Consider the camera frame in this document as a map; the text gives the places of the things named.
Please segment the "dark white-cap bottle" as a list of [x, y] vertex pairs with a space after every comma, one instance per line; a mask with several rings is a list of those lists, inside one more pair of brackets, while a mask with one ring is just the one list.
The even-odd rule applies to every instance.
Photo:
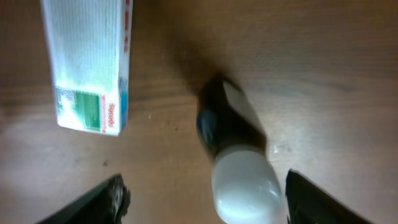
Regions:
[[284, 204], [267, 138], [243, 91], [214, 77], [198, 95], [197, 131], [213, 170], [215, 210], [225, 223], [274, 223]]

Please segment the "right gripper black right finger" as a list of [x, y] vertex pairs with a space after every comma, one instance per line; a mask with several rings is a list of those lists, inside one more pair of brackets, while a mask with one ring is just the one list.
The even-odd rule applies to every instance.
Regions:
[[289, 224], [371, 224], [292, 169], [287, 174], [285, 195]]

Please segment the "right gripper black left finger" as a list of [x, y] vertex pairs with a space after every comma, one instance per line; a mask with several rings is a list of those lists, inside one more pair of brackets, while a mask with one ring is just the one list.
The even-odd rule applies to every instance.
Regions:
[[131, 191], [114, 174], [38, 224], [121, 224], [131, 203]]

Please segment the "white green medicine box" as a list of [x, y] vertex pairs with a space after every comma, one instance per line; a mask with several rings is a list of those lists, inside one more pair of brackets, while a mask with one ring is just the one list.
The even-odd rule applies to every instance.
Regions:
[[40, 6], [58, 125], [118, 136], [128, 118], [133, 0]]

